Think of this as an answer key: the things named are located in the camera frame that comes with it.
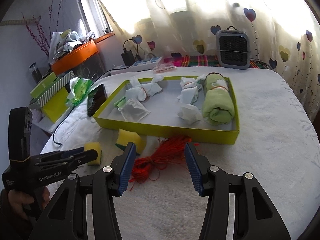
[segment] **silver screw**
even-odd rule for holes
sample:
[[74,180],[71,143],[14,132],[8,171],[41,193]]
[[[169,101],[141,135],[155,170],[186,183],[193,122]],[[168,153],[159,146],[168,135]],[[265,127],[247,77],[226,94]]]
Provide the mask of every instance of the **silver screw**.
[[247,179],[253,179],[253,175],[249,172],[247,172],[245,175],[244,175]]
[[102,170],[103,172],[110,172],[112,171],[112,168],[110,166],[105,166]]
[[219,170],[219,168],[217,166],[210,166],[210,171],[213,171],[213,172],[217,172]]
[[71,174],[68,176],[68,179],[73,180],[73,179],[75,179],[76,177],[77,177],[77,174],[71,173]]

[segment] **sponge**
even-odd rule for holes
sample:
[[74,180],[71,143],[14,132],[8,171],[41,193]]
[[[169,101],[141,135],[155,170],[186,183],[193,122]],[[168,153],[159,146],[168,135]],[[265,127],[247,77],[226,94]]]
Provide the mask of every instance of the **sponge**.
[[146,142],[142,140],[142,138],[137,133],[119,129],[116,146],[124,151],[129,142],[133,142],[136,145],[138,155],[143,152],[146,146]]
[[84,144],[84,151],[88,151],[88,150],[96,150],[98,153],[98,157],[91,162],[88,162],[87,165],[91,166],[91,165],[100,165],[101,162],[101,146],[100,143],[98,142],[90,142],[90,143],[86,143]]

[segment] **white blanket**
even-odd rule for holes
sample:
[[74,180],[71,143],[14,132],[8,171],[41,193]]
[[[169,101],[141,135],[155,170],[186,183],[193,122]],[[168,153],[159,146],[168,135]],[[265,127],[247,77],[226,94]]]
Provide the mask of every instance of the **white blanket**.
[[[200,143],[199,153],[227,173],[254,174],[278,209],[292,240],[297,239],[320,205],[320,146],[311,122],[288,84],[271,70],[181,67],[164,76],[199,76],[211,72],[229,77],[233,84],[240,133],[234,145]],[[110,95],[134,75],[145,78],[152,77],[153,73],[118,74],[103,78],[96,85],[104,83]],[[93,118],[89,118],[86,101],[61,125],[55,139],[63,146],[56,146],[50,138],[43,153],[99,141],[102,146],[100,168],[122,153],[114,145],[117,131],[100,128]],[[151,155],[157,146],[157,138],[148,137],[143,155]],[[83,176],[98,169],[84,164],[76,173]],[[200,197],[194,190],[185,167],[172,165],[160,172],[157,181],[136,183],[131,192],[127,190],[121,198],[114,198],[123,240],[199,238],[207,198]],[[49,186],[51,193],[58,185],[60,183]],[[232,239],[233,203],[229,218],[227,239]],[[92,234],[92,224],[88,224],[89,234]]]

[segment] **black phone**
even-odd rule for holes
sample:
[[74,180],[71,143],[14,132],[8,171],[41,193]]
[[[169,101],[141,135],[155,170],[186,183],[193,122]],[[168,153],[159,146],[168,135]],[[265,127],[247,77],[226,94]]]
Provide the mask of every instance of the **black phone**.
[[108,96],[104,85],[101,84],[88,94],[88,116],[91,117],[97,112],[102,104],[107,100]]

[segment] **orange container lid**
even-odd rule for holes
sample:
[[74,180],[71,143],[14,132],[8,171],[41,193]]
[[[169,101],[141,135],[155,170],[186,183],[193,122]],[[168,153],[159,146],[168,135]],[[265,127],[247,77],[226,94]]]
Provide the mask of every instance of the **orange container lid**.
[[60,75],[61,73],[78,66],[97,52],[98,49],[94,41],[89,41],[59,59],[56,63],[51,65],[51,69],[56,75]]

